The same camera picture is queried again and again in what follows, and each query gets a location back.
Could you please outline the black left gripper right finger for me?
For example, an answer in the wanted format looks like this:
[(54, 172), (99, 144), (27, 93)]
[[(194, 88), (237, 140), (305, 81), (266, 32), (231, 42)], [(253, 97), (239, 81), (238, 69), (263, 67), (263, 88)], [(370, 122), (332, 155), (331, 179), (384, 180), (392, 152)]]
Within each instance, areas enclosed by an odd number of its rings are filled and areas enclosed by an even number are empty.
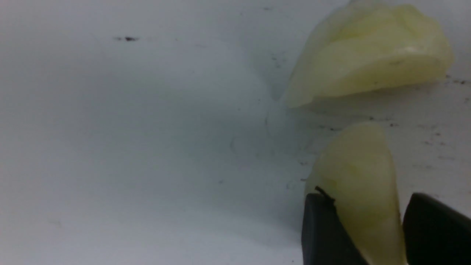
[(471, 263), (470, 218), (428, 194), (412, 194), (403, 231), (409, 265)]

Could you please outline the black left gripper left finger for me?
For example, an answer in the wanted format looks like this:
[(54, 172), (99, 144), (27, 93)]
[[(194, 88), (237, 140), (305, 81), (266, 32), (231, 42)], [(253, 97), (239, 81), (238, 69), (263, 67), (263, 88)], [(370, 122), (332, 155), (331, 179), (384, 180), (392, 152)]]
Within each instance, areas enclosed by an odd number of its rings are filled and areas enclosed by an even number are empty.
[(305, 265), (367, 265), (337, 215), (335, 199), (316, 186), (305, 196), (301, 245)]

